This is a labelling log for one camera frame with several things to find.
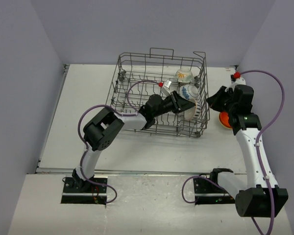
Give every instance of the white wall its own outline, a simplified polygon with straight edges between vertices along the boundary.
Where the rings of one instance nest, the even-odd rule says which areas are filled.
[[[62,69],[30,1],[0,0],[0,235],[37,165]]]
[[[264,144],[280,187],[289,192],[286,210],[294,233],[294,0],[276,1],[239,68],[270,71],[284,85],[284,109],[264,133]],[[281,92],[268,76],[251,74],[246,80],[255,89],[253,110],[264,126],[277,112]]]
[[[115,64],[150,47],[207,53],[210,66],[238,64],[274,0],[32,0],[65,63]]]

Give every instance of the wire dish rack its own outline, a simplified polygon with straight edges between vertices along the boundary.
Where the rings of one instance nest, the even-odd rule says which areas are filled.
[[[161,54],[159,51],[167,52],[167,55]],[[118,57],[106,104],[118,112],[135,113],[126,100],[128,89],[135,82],[141,80],[165,82],[170,80],[172,82],[170,91],[176,90],[179,93],[179,88],[185,83],[177,82],[174,75],[181,67],[189,68],[194,75],[194,80],[190,83],[195,85],[199,91],[198,101],[200,102],[201,113],[198,119],[185,120],[184,113],[176,115],[170,112],[157,117],[156,123],[148,130],[133,131],[200,137],[207,128],[207,122],[210,119],[209,107],[206,103],[206,98],[208,97],[206,53],[194,51],[194,54],[196,57],[175,56],[173,49],[155,47],[150,48],[147,54],[122,53]],[[165,98],[157,84],[151,82],[139,83],[130,91],[129,101],[139,109],[152,94],[159,94]]]

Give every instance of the black mounting plate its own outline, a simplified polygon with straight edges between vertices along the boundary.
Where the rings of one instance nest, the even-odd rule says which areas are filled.
[[[92,178],[90,179],[94,182],[107,184],[107,178]],[[97,196],[97,193],[106,193],[106,186],[95,186],[89,185],[88,188],[83,188],[82,190],[78,187],[76,182],[72,177],[65,177],[62,180],[64,182],[63,193],[61,204],[99,204],[106,205],[107,196],[100,195]]]
[[[193,179],[193,183],[196,201],[195,205],[235,203],[234,198],[227,194],[226,191],[214,186],[204,179]]]

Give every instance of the cable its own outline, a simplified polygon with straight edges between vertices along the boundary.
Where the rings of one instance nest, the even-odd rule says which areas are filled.
[[[97,200],[97,197],[99,196],[99,189],[98,187],[96,186],[96,191],[97,191],[97,196],[95,197],[94,196],[94,187],[92,186],[92,197],[93,197],[93,200],[96,204],[98,204],[98,200]]]
[[[191,180],[191,179],[197,179],[197,178],[204,179],[204,180],[208,181],[209,183],[213,184],[214,186],[216,186],[217,188],[220,188],[220,189],[222,189],[222,190],[225,190],[225,189],[222,188],[221,186],[217,185],[215,182],[213,182],[213,181],[211,181],[211,180],[209,180],[209,179],[207,179],[207,178],[205,178],[205,177],[197,176],[197,175],[196,175],[196,176],[191,176],[190,178],[188,178],[188,179],[184,182],[184,184],[183,184],[183,186],[182,186],[182,198],[183,198],[183,200],[184,200],[186,203],[192,204],[192,203],[196,203],[196,202],[197,202],[197,200],[192,201],[192,202],[187,201],[187,200],[185,199],[185,197],[184,197],[184,187],[185,187],[186,183],[187,183],[189,180]]]
[[[153,80],[142,80],[142,81],[135,82],[135,83],[134,83],[134,84],[128,89],[127,94],[126,94],[126,100],[127,100],[127,102],[128,102],[128,105],[129,105],[132,109],[134,109],[136,112],[138,112],[138,109],[137,109],[134,105],[132,105],[131,102],[129,101],[129,92],[132,90],[132,88],[133,88],[134,86],[136,86],[137,84],[142,83],[142,82],[151,82],[151,83],[159,84],[158,82],[153,81]]]
[[[276,76],[274,76],[272,73],[269,73],[269,72],[266,72],[266,71],[263,71],[263,70],[247,70],[247,71],[241,72],[241,75],[246,74],[246,73],[250,73],[250,72],[260,72],[260,73],[264,73],[264,74],[267,74],[267,75],[271,76],[272,78],[274,78],[277,81],[277,83],[279,84],[279,86],[281,88],[281,92],[282,92],[282,99],[281,99],[281,104],[280,104],[280,108],[279,108],[278,112],[276,113],[276,115],[274,116],[274,118],[263,129],[260,130],[260,132],[258,133],[258,135],[256,137],[256,152],[257,152],[257,157],[258,157],[258,161],[259,161],[259,165],[260,165],[261,171],[262,171],[263,175],[266,177],[267,176],[267,173],[266,173],[266,170],[265,170],[263,161],[261,159],[260,146],[258,146],[259,138],[264,133],[264,131],[267,130],[277,120],[277,118],[279,117],[279,115],[280,115],[280,113],[282,111],[283,105],[284,105],[285,92],[284,92],[284,88],[283,88],[283,85],[282,85],[281,81]],[[270,184],[269,179],[266,179],[266,183],[267,183],[267,186],[268,186],[268,189],[269,189],[270,204],[271,204],[270,224],[269,224],[269,228],[268,228],[268,231],[267,231],[266,235],[270,235],[271,232],[272,232],[272,229],[273,229],[274,214],[275,214],[275,211],[274,211],[274,197],[273,197],[273,191],[272,191],[272,188],[271,188],[271,184]],[[254,222],[254,224],[255,224],[258,232],[261,235],[265,235],[261,231],[261,229],[260,229],[259,225],[257,224],[255,218],[252,217],[251,219]]]

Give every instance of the purple cable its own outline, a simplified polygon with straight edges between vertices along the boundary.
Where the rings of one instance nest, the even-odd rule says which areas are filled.
[[[151,82],[151,83],[159,84],[158,82],[153,81],[153,80],[142,80],[142,81],[135,82],[135,83],[134,83],[134,84],[128,89],[127,94],[126,94],[126,100],[127,100],[128,104],[129,104],[129,106],[131,106],[131,108],[134,109],[136,112],[138,112],[138,109],[137,109],[134,105],[132,105],[131,102],[129,101],[129,95],[130,95],[129,92],[132,90],[132,88],[133,88],[134,86],[136,86],[137,84],[142,83],[142,82]]]
[[[78,136],[79,136],[79,138],[83,141],[83,143],[86,145],[86,150],[84,151],[84,153],[83,153],[83,155],[82,155],[82,157],[81,157],[81,159],[80,159],[80,162],[79,162],[80,172],[81,172],[82,176],[84,177],[84,179],[85,179],[87,182],[89,182],[89,183],[91,183],[91,184],[93,184],[93,185],[99,185],[99,186],[105,186],[105,187],[111,188],[111,189],[114,191],[114,193],[115,193],[115,197],[114,197],[111,201],[107,201],[107,202],[106,202],[106,203],[111,203],[111,202],[113,202],[114,200],[117,199],[117,196],[118,196],[117,191],[116,191],[112,186],[110,186],[110,185],[107,185],[107,184],[101,184],[101,183],[97,183],[97,182],[93,182],[93,181],[91,181],[90,179],[88,179],[88,178],[86,177],[86,175],[85,175],[85,173],[84,173],[84,170],[83,170],[83,161],[84,161],[84,158],[85,158],[85,156],[86,156],[86,153],[87,153],[87,151],[88,151],[88,149],[89,149],[89,146],[88,146],[87,142],[84,140],[84,138],[82,137],[82,134],[81,134],[81,132],[80,132],[80,126],[81,126],[82,121],[83,121],[84,117],[86,116],[86,114],[88,114],[88,113],[89,113],[90,111],[92,111],[93,109],[95,109],[95,108],[100,108],[100,107],[109,108],[109,109],[111,109],[114,113],[116,113],[116,114],[119,115],[119,116],[133,117],[133,116],[136,116],[136,114],[123,114],[123,115],[122,115],[122,114],[120,114],[119,112],[117,112],[115,109],[113,109],[112,107],[110,107],[109,105],[100,104],[100,105],[95,105],[95,106],[89,108],[88,110],[86,110],[86,111],[82,114],[82,116],[80,117],[80,119],[79,119],[79,121],[78,121],[78,125],[77,125]]]
[[[209,183],[213,184],[214,186],[216,186],[216,187],[218,187],[218,188],[220,188],[220,189],[222,189],[222,190],[225,190],[225,189],[222,188],[221,186],[217,185],[215,182],[213,182],[213,181],[211,181],[211,180],[209,180],[209,179],[207,179],[207,178],[205,178],[205,177],[202,177],[202,176],[191,176],[190,178],[188,178],[188,179],[184,182],[184,184],[183,184],[183,186],[182,186],[182,197],[183,197],[183,200],[184,200],[186,203],[192,204],[192,203],[195,203],[195,202],[197,201],[197,200],[195,200],[195,201],[190,202],[190,201],[187,201],[187,200],[185,199],[185,197],[184,197],[184,187],[185,187],[186,183],[187,183],[189,180],[191,180],[191,179],[196,179],[196,178],[204,179],[204,180],[208,181]]]
[[[257,144],[257,143],[259,143],[259,138],[264,133],[264,131],[267,130],[277,120],[277,118],[279,117],[279,115],[280,115],[280,113],[282,111],[283,105],[284,105],[285,93],[284,93],[284,88],[283,88],[283,85],[282,85],[281,81],[276,76],[274,76],[272,73],[269,73],[269,72],[266,72],[266,71],[263,71],[263,70],[247,70],[247,71],[241,72],[241,75],[246,74],[246,73],[250,73],[250,72],[260,72],[260,73],[264,73],[264,74],[267,74],[267,75],[273,77],[277,81],[277,83],[279,84],[279,86],[281,88],[281,92],[282,92],[282,100],[281,100],[280,108],[279,108],[278,112],[276,113],[276,115],[274,116],[274,118],[263,129],[261,129],[261,131],[258,133],[258,135],[256,137],[256,144]],[[257,152],[259,165],[261,167],[261,171],[262,171],[263,175],[266,176],[267,173],[266,173],[263,161],[261,159],[260,147],[257,146],[257,145],[256,145],[256,152]],[[266,179],[266,183],[267,183],[267,186],[268,186],[268,189],[269,189],[270,204],[271,204],[270,224],[269,224],[269,228],[268,228],[268,231],[267,231],[266,235],[270,235],[271,232],[272,232],[272,229],[273,229],[274,214],[275,214],[275,212],[274,212],[274,197],[273,197],[273,192],[272,192],[272,188],[271,188],[271,185],[270,185],[270,181],[268,179]],[[255,224],[257,230],[259,231],[259,233],[261,235],[265,235],[261,231],[261,229],[260,229],[259,225],[257,224],[255,218],[252,217],[251,219],[254,222],[254,224]]]

